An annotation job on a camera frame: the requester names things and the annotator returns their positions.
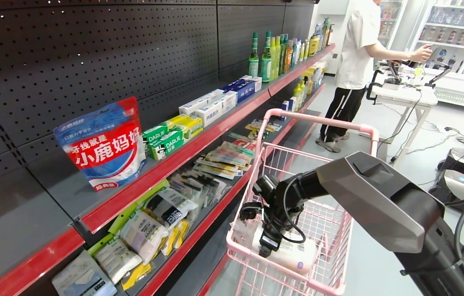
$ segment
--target white table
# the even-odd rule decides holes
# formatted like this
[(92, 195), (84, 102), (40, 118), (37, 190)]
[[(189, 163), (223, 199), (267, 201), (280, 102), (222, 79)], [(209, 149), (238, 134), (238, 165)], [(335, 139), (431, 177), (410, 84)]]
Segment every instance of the white table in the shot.
[[(385, 78), (385, 75), (382, 75), (380, 78), (377, 77), (376, 80), (377, 82), (381, 83)], [(438, 99), (434, 95), (434, 90), (432, 88), (421, 86), (420, 89), (421, 92), (406, 86), (400, 86), (397, 90), (390, 90), (388, 88), (381, 88), (379, 86), (372, 87), (371, 97), (376, 96), (377, 104), (389, 104), (405, 107), (405, 111), (403, 112), (392, 135), (399, 133), (399, 130), (401, 129), (404, 122), (408, 120), (407, 116), (411, 112), (412, 108), (414, 108), (416, 119), (418, 120), (418, 123), (405, 143), (404, 148), (401, 149), (399, 155), (397, 156), (393, 167), (396, 167), (398, 163), (400, 163), (401, 159), (407, 155), (410, 146), (414, 141), (414, 138), (420, 129), (422, 129), (422, 126), (425, 123), (427, 116), (429, 115), (429, 111), (431, 111), (431, 108), (438, 103)], [(385, 141), (386, 144), (391, 144), (394, 140), (395, 137), (380, 137), (380, 141)]]

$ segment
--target white t-shirt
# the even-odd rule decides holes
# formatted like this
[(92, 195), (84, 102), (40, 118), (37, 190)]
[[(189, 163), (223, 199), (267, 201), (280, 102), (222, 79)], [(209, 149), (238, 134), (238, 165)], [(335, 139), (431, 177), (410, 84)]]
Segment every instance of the white t-shirt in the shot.
[(364, 47), (378, 43), (380, 15), (373, 0), (360, 0), (349, 17), (336, 72), (338, 88), (360, 90), (370, 81), (373, 58)]

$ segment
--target basket handle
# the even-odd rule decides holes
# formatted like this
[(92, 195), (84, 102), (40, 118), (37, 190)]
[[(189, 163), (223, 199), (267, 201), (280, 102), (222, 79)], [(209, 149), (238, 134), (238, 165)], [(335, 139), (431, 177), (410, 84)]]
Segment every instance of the basket handle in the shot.
[(266, 111), (265, 116), (263, 118), (263, 123), (261, 124), (261, 128), (259, 129), (259, 132), (258, 132), (257, 143), (261, 143), (263, 141), (263, 133), (264, 133), (264, 130), (266, 129), (266, 125), (268, 124), (268, 120), (270, 119), (271, 116), (279, 116), (279, 117), (284, 116), (288, 118), (295, 118), (296, 120), (307, 120), (307, 121), (312, 121), (312, 122), (316, 122), (320, 124), (342, 127), (343, 129), (356, 130), (362, 133), (369, 134), (371, 136), (371, 155), (376, 157), (380, 135), (378, 134), (378, 130), (375, 129), (374, 127), (367, 125), (367, 124), (355, 124), (355, 123), (346, 122), (342, 120), (324, 118), (321, 116), (311, 116), (311, 115), (303, 114), (303, 113), (288, 112), (288, 111), (283, 111), (282, 109), (269, 109), (268, 111)]

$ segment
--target refrigerator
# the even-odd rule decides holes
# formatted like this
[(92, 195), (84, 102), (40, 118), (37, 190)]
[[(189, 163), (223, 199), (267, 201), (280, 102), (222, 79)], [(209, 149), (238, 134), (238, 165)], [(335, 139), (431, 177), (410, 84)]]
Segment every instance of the refrigerator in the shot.
[(391, 48), (408, 1), (409, 0), (384, 0), (380, 4), (382, 15), (378, 40), (388, 49)]
[[(464, 0), (433, 0), (433, 5), (422, 12), (418, 34), (414, 35), (411, 50), (424, 44), (440, 47), (446, 55), (439, 58), (451, 71), (464, 75)], [(441, 72), (433, 62), (425, 65), (427, 73)]]

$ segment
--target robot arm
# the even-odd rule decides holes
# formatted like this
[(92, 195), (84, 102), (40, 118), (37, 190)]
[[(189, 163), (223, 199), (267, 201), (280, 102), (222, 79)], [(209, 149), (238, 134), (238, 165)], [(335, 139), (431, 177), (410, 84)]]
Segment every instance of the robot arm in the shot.
[(464, 296), (464, 247), (454, 249), (444, 205), (383, 161), (363, 152), (279, 182), (261, 176), (254, 186), (267, 220), (260, 255), (279, 249), (310, 199), (331, 195), (384, 248), (395, 253), (424, 296)]

